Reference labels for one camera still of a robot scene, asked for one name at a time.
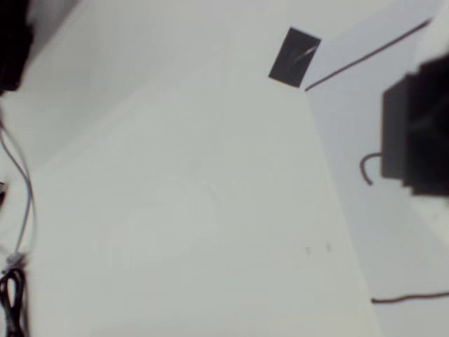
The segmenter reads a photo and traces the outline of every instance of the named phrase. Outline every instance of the white surface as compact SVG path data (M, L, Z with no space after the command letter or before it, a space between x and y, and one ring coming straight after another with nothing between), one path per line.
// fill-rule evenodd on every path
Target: white surface
M291 25L384 4L83 2L2 102L34 168L34 336L381 336L307 99L267 74Z
M323 46L310 82L355 60L433 16L440 1L399 1ZM309 91L345 219L370 295L397 297L447 291L449 250L401 181L380 177L380 163L367 163L374 185L358 169L361 158L381 147L382 93L413 68L424 30ZM410 301L377 306L386 336L446 336L449 301Z

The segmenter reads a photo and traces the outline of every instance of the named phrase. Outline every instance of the dark wire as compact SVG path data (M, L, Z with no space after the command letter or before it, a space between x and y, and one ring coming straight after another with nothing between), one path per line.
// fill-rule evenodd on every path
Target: dark wire
M370 177L368 177L368 174L366 174L366 168L365 168L365 164L369 159L372 158L376 158L376 157L381 157L382 153L380 152L376 152L376 153L370 153L367 154L364 158L362 158L362 160L360 160L360 173L362 174L363 179L366 181L366 183L371 186L373 184L373 181L370 179Z
M418 26L412 28L411 30L409 30L408 32L402 34L401 36L396 37L394 40L388 42L387 44L384 44L383 46L379 47L378 49L375 49L374 51L366 54L365 56L363 56L361 58L359 58L358 60L355 60L355 61L349 63L348 65L345 65L344 67L341 67L338 70L335 70L334 72L331 72L328 76L326 76L326 77L324 77L324 78L322 78L322 79L312 83L311 85L306 87L305 91L309 91L310 89L312 89L312 88L314 88L316 86L319 86L320 84L326 82L327 80L333 78L334 76L337 76L338 74L344 72L345 70L348 70L349 68L353 67L354 65L362 63L363 61L366 61L368 58L371 58L374 55L377 55L378 53L381 53L385 49L388 49L389 47L397 44L398 42L401 42L405 38L409 37L410 35L418 32L422 28L426 27L430 22L431 22L431 19L425 20L423 23L421 23Z
M23 177L27 187L27 201L25 206L25 214L23 216L22 227L20 228L20 234L17 244L15 246L15 252L8 257L8 266L3 271L4 276L0 279L0 304L4 308L6 318L6 336L7 337L28 337L29 336L29 324L28 324L28 296L27 296L27 283L25 275L25 254L19 253L20 245L23 240L25 230L27 228L29 220L29 212L32 207L34 226L36 226L36 207L34 204L34 193L32 188L32 182L28 169L25 156L16 142L14 137L8 132L4 126L2 120L2 113L0 110L0 144L5 150L6 154L13 162L20 175ZM11 154L8 146L5 143L4 135L9 139L12 146L15 148L19 155L21 164L18 163L15 157ZM10 283L14 284L14 299L11 304L11 297L9 286Z
M14 299L9 287L14 284ZM6 318L6 337L28 337L27 285L25 272L20 268L10 269L0 279L0 304Z
M449 292L444 293L416 293L412 295L404 295L396 298L371 298L372 304L394 304L405 300L430 300L435 298L449 297Z

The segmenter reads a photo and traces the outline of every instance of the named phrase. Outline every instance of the black object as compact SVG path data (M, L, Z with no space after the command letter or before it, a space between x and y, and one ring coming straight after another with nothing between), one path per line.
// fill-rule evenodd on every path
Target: black object
M10 287L14 285L11 300ZM0 279L0 304L5 311L6 337L28 337L26 276L21 268L13 268Z
M449 55L384 94L382 175L414 194L449 195Z
M0 0L0 93L17 90L32 44L29 0Z
M321 40L290 28L269 77L299 87Z

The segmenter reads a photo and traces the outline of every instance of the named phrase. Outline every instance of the black device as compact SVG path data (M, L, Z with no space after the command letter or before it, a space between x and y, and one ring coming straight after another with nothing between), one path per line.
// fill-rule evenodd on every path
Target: black device
M33 41L28 5L29 0L0 0L0 93L20 86Z
M384 93L382 175L413 194L449 195L449 55Z

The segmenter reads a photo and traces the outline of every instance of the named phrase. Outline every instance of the curved wire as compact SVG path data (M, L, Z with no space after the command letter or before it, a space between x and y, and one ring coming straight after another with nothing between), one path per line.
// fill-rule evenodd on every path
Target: curved wire
M9 150L8 146L5 143L4 134L8 137L8 139L12 142L13 146L16 148L16 150L19 153L21 162L24 166L24 168L19 165L15 157L11 154L11 151ZM34 195L33 195L33 187L31 183L31 179L29 177L29 169L27 166L27 163L25 161L25 157L23 156L22 151L20 150L20 147L18 146L17 142L14 140L14 138L10 135L4 124L0 121L0 144L2 148L5 150L6 154L8 155L9 159L13 162L14 166L19 171L20 175L22 176L23 180L25 181L25 184L27 186L27 201L25 204L25 213L22 220L22 226L20 228L20 234L17 240L17 244L15 245L15 253L18 253L20 250L20 245L22 244L23 236L25 234L25 230L27 228L28 219L29 219L29 212L31 207L33 208L33 217L34 220L36 220L36 208L34 206Z
M365 163L372 158L376 158L376 157L381 157L382 153L381 152L375 152L375 153L370 153L367 154L364 158L362 158L362 160L360 160L360 173L362 174L363 179L366 181L366 183L371 186L373 184L373 181L368 177L368 174L366 174L366 168L365 168Z
M443 292L443 293L416 293L411 295L404 295L401 297L395 297L395 298L371 298L372 304L394 304L403 302L405 300L430 300L435 298L443 298L443 297L449 297L449 292Z
M29 168L27 165L27 160L25 159L25 156L23 154L22 148L19 146L17 140L11 135L11 133L8 131L8 129L2 124L1 130L5 133L6 137L10 140L12 146L15 148L16 152L19 155L20 161L23 165L23 171L26 173L27 176L27 200L30 202L30 206L32 207L32 217L33 217L33 235L32 235L32 243L31 246L34 246L35 240L36 240L36 227L37 227L37 213L36 213L36 202L34 200L34 191L32 186L32 180L31 180L31 173L29 172ZM22 241L23 234L25 232L25 228L23 228L23 232L21 231L21 238L20 241ZM20 244L16 246L15 252L18 252L18 249L20 248Z

